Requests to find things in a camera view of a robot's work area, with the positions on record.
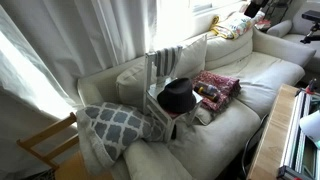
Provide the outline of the black felt hat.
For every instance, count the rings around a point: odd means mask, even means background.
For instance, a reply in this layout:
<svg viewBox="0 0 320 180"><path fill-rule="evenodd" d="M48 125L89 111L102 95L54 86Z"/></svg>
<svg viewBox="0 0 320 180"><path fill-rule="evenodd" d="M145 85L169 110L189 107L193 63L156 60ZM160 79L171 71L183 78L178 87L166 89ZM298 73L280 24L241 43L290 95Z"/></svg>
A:
<svg viewBox="0 0 320 180"><path fill-rule="evenodd" d="M172 113L186 113L196 104L189 78L178 78L167 84L157 96L159 105Z"/></svg>

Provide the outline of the beige back cushion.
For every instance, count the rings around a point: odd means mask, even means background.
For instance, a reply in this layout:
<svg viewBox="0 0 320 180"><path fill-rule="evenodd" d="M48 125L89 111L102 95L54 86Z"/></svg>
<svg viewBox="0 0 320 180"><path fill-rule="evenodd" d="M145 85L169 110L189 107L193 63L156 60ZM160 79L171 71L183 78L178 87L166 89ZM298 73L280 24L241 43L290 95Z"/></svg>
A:
<svg viewBox="0 0 320 180"><path fill-rule="evenodd" d="M182 43L183 49L173 75L193 78L205 66L207 36L202 35ZM116 80L117 93L122 104L143 108L145 60L122 72Z"/></svg>

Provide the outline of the striped grey white towel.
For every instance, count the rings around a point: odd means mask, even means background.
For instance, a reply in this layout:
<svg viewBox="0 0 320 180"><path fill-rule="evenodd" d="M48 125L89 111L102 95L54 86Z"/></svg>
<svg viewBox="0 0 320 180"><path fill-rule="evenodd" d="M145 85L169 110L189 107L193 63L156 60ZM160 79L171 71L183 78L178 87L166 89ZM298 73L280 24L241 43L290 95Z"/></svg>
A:
<svg viewBox="0 0 320 180"><path fill-rule="evenodd" d="M164 48L156 52L155 66L157 67L156 75L169 76L175 65L180 59L182 52L181 46Z"/></svg>

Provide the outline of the black yellow flashlight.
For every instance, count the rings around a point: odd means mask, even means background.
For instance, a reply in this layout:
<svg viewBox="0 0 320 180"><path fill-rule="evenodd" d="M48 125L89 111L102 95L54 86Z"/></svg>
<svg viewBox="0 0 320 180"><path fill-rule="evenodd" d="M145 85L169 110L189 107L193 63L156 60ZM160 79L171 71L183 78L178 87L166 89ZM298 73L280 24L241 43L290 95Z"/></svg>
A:
<svg viewBox="0 0 320 180"><path fill-rule="evenodd" d="M217 102L220 95L218 91L211 85L209 86L196 86L194 90L200 94L208 98L209 100L213 102Z"/></svg>

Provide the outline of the clear plastic water bottle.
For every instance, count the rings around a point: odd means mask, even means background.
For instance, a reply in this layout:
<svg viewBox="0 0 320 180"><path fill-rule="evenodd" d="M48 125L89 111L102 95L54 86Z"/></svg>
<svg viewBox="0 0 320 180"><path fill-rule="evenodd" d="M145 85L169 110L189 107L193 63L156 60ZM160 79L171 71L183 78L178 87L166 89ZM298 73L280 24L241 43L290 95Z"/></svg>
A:
<svg viewBox="0 0 320 180"><path fill-rule="evenodd" d="M218 92L218 89L211 84L200 82L199 86L200 86L201 92L207 95L214 95L215 93Z"/></svg>

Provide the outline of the beige sofa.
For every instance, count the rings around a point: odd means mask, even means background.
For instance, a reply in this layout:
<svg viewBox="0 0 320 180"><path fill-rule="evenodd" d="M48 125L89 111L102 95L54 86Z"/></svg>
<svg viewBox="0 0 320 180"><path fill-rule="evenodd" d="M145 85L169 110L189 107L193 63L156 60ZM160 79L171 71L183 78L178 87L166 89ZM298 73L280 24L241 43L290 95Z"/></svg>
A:
<svg viewBox="0 0 320 180"><path fill-rule="evenodd" d="M156 143L165 144L193 180L215 180L270 112L281 85L298 83L315 53L311 47L256 29L235 40L208 36L203 70L239 79L240 94L216 114L200 109L191 125L178 122L175 139ZM142 60L137 58L79 79L78 92L85 107L103 102L126 105L117 93L117 77ZM110 168L94 173L85 166L93 175L109 171L115 180L131 180L123 157L125 150Z"/></svg>

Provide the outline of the grey white patterned pillow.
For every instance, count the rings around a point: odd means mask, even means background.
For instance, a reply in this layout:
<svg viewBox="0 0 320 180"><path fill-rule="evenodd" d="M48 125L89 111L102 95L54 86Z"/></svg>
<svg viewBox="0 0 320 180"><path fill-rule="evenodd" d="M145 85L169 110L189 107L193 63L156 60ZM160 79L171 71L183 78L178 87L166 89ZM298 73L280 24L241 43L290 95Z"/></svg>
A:
<svg viewBox="0 0 320 180"><path fill-rule="evenodd" d="M133 142L162 141L165 127L137 108L110 102L91 104L76 112L80 150L94 173L110 168Z"/></svg>

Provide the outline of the red patterned cloth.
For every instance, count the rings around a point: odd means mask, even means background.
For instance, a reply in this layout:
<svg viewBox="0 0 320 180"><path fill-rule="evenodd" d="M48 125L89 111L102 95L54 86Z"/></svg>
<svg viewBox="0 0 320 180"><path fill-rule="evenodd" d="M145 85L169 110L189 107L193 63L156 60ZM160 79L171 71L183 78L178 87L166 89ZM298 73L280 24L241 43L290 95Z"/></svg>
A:
<svg viewBox="0 0 320 180"><path fill-rule="evenodd" d="M220 92L220 97L217 102L213 102L207 97L203 97L202 100L202 107L214 113L223 111L230 101L240 94L241 90L239 79L215 74L206 70L201 70L192 79L193 86L196 86L196 84L199 82L213 85Z"/></svg>

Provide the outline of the cream seat cushion front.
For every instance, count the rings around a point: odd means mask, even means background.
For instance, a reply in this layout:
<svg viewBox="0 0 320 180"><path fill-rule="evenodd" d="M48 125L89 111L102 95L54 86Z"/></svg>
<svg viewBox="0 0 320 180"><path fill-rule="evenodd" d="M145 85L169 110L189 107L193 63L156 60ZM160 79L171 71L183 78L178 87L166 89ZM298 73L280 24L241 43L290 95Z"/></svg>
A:
<svg viewBox="0 0 320 180"><path fill-rule="evenodd" d="M131 180L193 180L163 143L132 143L124 152Z"/></svg>

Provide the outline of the floral yellow blanket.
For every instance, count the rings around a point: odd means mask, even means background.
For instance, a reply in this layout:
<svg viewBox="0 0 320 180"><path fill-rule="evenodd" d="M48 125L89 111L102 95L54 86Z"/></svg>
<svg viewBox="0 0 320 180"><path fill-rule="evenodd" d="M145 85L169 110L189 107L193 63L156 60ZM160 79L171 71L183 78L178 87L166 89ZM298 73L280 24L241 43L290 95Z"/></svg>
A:
<svg viewBox="0 0 320 180"><path fill-rule="evenodd" d="M253 18L244 13L235 12L224 20L218 16L213 18L210 31L225 39L237 39L249 31L256 23L264 18L265 14L259 11Z"/></svg>

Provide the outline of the white curtain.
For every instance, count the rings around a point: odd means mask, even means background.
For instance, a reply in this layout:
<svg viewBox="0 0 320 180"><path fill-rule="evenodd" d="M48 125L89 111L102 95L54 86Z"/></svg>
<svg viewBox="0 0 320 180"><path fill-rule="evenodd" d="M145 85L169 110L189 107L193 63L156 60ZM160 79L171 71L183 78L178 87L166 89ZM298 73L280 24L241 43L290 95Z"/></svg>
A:
<svg viewBox="0 0 320 180"><path fill-rule="evenodd" d="M73 107L77 79L124 64L153 49L163 14L177 0L1 0L1 6L48 68L51 83Z"/></svg>

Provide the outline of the wooden side table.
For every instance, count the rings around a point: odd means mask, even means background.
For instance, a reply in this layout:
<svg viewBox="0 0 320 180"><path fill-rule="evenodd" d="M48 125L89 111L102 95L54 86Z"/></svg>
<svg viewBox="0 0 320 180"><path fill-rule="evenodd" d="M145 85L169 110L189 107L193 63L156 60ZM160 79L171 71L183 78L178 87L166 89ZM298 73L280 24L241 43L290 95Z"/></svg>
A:
<svg viewBox="0 0 320 180"><path fill-rule="evenodd" d="M297 88L282 84L271 108L247 180L276 180Z"/></svg>

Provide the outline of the white paper roll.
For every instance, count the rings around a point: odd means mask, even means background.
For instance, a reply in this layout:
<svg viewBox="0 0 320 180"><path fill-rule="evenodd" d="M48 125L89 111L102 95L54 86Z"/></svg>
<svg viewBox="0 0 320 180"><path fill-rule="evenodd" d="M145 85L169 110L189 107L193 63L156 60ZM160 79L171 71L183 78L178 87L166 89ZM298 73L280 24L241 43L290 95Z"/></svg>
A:
<svg viewBox="0 0 320 180"><path fill-rule="evenodd" d="M302 132L320 149L320 110L301 118L299 125Z"/></svg>

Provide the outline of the wooden chair frame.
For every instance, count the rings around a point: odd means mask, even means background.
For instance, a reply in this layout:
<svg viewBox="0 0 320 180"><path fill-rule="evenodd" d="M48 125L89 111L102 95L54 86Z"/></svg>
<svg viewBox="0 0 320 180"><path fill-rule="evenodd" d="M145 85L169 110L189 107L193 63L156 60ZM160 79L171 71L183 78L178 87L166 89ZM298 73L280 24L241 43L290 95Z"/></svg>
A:
<svg viewBox="0 0 320 180"><path fill-rule="evenodd" d="M31 137L18 139L16 143L50 168L56 170L59 168L59 164L56 163L54 159L79 142L77 133L66 136L61 135L61 133L72 126L76 120L75 114L70 113L65 119L53 123Z"/></svg>

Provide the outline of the metal rail frame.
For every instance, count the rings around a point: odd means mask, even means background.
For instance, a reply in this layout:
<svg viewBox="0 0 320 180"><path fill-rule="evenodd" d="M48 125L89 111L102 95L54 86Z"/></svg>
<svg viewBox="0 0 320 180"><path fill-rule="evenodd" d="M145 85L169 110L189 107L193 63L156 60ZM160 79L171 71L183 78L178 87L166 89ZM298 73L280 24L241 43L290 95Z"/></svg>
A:
<svg viewBox="0 0 320 180"><path fill-rule="evenodd" d="M319 103L318 93L297 91L277 180L320 180L320 149L299 125L303 117L319 109Z"/></svg>

